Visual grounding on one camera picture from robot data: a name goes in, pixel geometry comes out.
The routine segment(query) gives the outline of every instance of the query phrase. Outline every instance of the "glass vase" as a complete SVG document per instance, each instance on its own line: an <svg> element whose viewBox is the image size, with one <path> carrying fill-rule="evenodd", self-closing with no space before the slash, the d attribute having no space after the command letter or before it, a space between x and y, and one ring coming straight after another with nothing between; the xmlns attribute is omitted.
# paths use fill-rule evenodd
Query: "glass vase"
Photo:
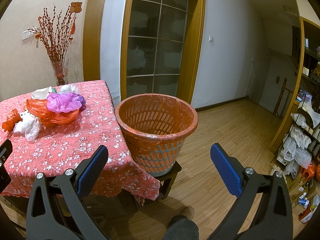
<svg viewBox="0 0 320 240"><path fill-rule="evenodd" d="M57 86L68 84L68 64L68 59L63 62L52 63L54 76L57 78Z"/></svg>

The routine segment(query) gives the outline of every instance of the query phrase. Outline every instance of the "blue gripper pad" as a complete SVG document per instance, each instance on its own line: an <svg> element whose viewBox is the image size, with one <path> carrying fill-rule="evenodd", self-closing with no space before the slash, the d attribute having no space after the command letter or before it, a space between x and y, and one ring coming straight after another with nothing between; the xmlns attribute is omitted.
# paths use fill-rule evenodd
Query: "blue gripper pad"
<svg viewBox="0 0 320 240"><path fill-rule="evenodd" d="M237 198L242 193L242 181L239 174L228 160L228 155L218 144L213 144L210 150L210 156L213 164L216 166L224 184L226 185L230 194Z"/></svg>
<svg viewBox="0 0 320 240"><path fill-rule="evenodd" d="M77 176L80 175L76 180L77 194L80 198L90 194L107 161L108 149L104 145L100 145L90 159L81 161L76 168Z"/></svg>

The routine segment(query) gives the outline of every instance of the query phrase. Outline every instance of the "tablecloth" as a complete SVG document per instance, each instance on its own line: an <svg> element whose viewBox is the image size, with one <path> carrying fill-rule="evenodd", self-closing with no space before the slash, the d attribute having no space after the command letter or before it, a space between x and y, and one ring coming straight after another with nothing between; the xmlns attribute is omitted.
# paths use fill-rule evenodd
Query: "tablecloth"
<svg viewBox="0 0 320 240"><path fill-rule="evenodd" d="M43 172L49 177L62 174L68 168L76 168L101 144L108 148L108 163L91 193L112 197L125 189L141 198L156 199L160 182L131 158L105 81L80 82L77 85L79 93L86 99L87 109L80 112L73 123L44 129L31 142L20 133L1 129L0 142L8 138L13 145L13 152L4 165L12 181L2 194L29 197L37 173ZM23 112L28 98L31 98L31 93L0 102L0 122L6 121L7 114L14 108L19 113Z"/></svg>

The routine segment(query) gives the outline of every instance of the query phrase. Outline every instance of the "silver bolt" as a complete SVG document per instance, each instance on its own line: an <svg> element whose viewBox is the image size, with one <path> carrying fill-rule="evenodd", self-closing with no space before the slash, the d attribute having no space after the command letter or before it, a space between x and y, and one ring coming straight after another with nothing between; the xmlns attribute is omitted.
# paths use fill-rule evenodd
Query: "silver bolt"
<svg viewBox="0 0 320 240"><path fill-rule="evenodd" d="M247 167L247 168L245 168L245 172L248 173L248 174L253 174L254 173L254 169L250 168L250 167Z"/></svg>
<svg viewBox="0 0 320 240"><path fill-rule="evenodd" d="M41 179L42 177L43 177L43 173L42 172L37 174L37 179Z"/></svg>
<svg viewBox="0 0 320 240"><path fill-rule="evenodd" d="M67 176L70 176L72 173L73 173L73 169L67 169L67 170L65 171L65 174L66 174Z"/></svg>
<svg viewBox="0 0 320 240"><path fill-rule="evenodd" d="M281 171L276 171L276 176L279 178L282 178L282 172Z"/></svg>

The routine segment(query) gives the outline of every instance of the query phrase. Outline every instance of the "plastic laundry basket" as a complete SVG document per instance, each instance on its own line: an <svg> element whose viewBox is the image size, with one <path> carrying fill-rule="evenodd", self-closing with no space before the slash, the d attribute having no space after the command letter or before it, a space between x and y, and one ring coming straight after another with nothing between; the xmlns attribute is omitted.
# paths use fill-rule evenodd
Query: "plastic laundry basket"
<svg viewBox="0 0 320 240"><path fill-rule="evenodd" d="M133 159L154 177L170 171L198 125L191 105L163 94L129 97L117 106L116 117Z"/></svg>

